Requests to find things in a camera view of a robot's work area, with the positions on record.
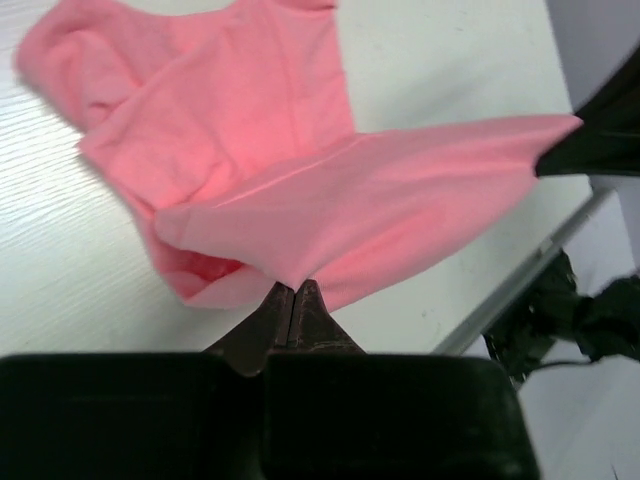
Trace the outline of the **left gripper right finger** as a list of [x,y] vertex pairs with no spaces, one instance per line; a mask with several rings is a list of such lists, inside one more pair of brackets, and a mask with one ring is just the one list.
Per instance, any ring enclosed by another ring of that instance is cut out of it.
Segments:
[[297,291],[276,283],[269,292],[277,300],[275,312],[276,350],[307,353],[363,354],[364,350],[330,315],[319,284],[305,280]]

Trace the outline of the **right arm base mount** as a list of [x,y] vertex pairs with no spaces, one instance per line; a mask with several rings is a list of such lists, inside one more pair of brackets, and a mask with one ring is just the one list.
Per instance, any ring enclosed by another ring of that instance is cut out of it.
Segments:
[[639,274],[617,277],[599,293],[577,290],[560,252],[483,338],[492,360],[522,385],[534,372],[592,365],[608,357],[639,360]]

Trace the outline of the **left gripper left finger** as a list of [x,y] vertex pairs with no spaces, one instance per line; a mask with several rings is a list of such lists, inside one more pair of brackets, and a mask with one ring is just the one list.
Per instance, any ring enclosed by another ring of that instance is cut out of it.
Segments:
[[250,315],[204,352],[223,358],[241,376],[257,376],[269,354],[287,346],[294,300],[292,289],[276,283]]

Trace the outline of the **pink t shirt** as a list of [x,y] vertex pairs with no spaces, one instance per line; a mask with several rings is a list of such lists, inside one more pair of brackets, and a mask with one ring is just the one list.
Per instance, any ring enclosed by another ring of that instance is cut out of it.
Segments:
[[336,310],[456,253],[533,188],[581,122],[354,127],[333,1],[162,16],[61,1],[26,34],[23,79],[82,132],[151,260],[191,306],[312,279]]

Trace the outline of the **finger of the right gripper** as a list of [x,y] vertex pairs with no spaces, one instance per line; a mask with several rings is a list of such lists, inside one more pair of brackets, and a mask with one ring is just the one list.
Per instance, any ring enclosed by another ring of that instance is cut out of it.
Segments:
[[576,112],[581,126],[542,154],[538,178],[639,175],[639,51]]

